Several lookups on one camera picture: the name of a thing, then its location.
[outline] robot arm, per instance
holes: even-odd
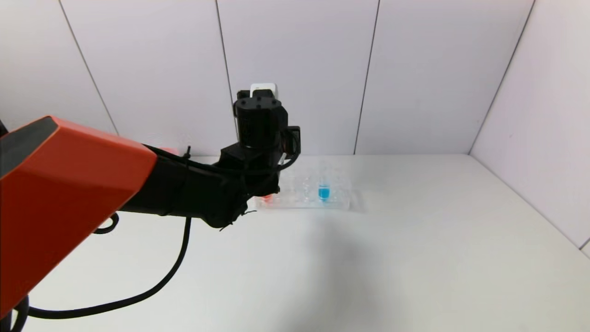
[[[0,318],[115,211],[222,228],[252,196],[278,193],[301,145],[275,96],[276,88],[238,92],[239,142],[213,165],[50,116],[2,136]]]

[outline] clear plastic tray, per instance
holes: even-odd
[[[256,197],[257,209],[342,209],[350,206],[351,184],[338,168],[288,168],[278,182],[281,192]]]

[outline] black cable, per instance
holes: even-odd
[[[112,216],[110,216],[112,223],[110,226],[107,226],[105,228],[97,228],[93,231],[94,234],[106,234],[106,233],[110,233],[113,231],[113,229],[115,227],[117,227],[117,224],[119,223],[119,215],[117,213],[113,213]]]
[[[74,310],[54,311],[54,310],[43,310],[43,309],[39,309],[39,308],[30,307],[29,312],[28,312],[29,316],[36,317],[36,318],[50,319],[50,320],[60,320],[60,319],[84,317],[84,316],[101,314],[101,313],[105,313],[107,311],[127,307],[128,305],[132,305],[132,304],[141,302],[141,301],[151,297],[152,295],[156,294],[160,289],[162,289],[162,287],[164,287],[170,281],[170,279],[172,279],[172,277],[174,276],[174,274],[176,273],[176,271],[180,267],[182,260],[186,254],[186,249],[188,247],[188,239],[189,239],[190,233],[191,233],[191,218],[187,217],[186,221],[185,221],[184,235],[182,237],[181,251],[178,254],[178,258],[176,259],[174,266],[172,266],[172,269],[170,269],[168,274],[166,274],[166,276],[150,290],[148,290],[144,293],[141,293],[139,295],[136,295],[134,297],[126,298],[124,300],[119,300],[119,301],[115,301],[115,302],[111,302],[111,303],[107,303],[107,304],[96,305],[94,307],[74,309]]]
[[[10,332],[12,326],[12,310],[8,311],[6,316],[0,320],[0,332]]]
[[[25,327],[25,323],[27,322],[29,313],[29,296],[27,295],[24,299],[22,299],[22,301],[14,308],[14,310],[18,312],[18,315],[17,320],[14,322],[14,326],[10,332],[21,332],[22,328]]]

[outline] white backdrop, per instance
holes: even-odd
[[[531,4],[381,0],[356,153],[468,153]]]
[[[377,0],[222,0],[232,95],[278,84],[305,154],[353,154]]]
[[[215,1],[62,3],[121,136],[202,155],[235,142]]]
[[[122,136],[215,155],[236,91],[275,82],[304,154],[466,153],[531,2],[62,0],[74,39],[59,2],[4,0],[2,120],[114,131],[110,114]]]
[[[577,247],[590,238],[590,2],[537,1],[472,155]]]
[[[47,114],[115,133],[59,2],[0,1],[0,119]]]

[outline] blue liquid vial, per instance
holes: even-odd
[[[327,201],[330,198],[330,186],[320,183],[317,195],[320,197],[321,201]]]

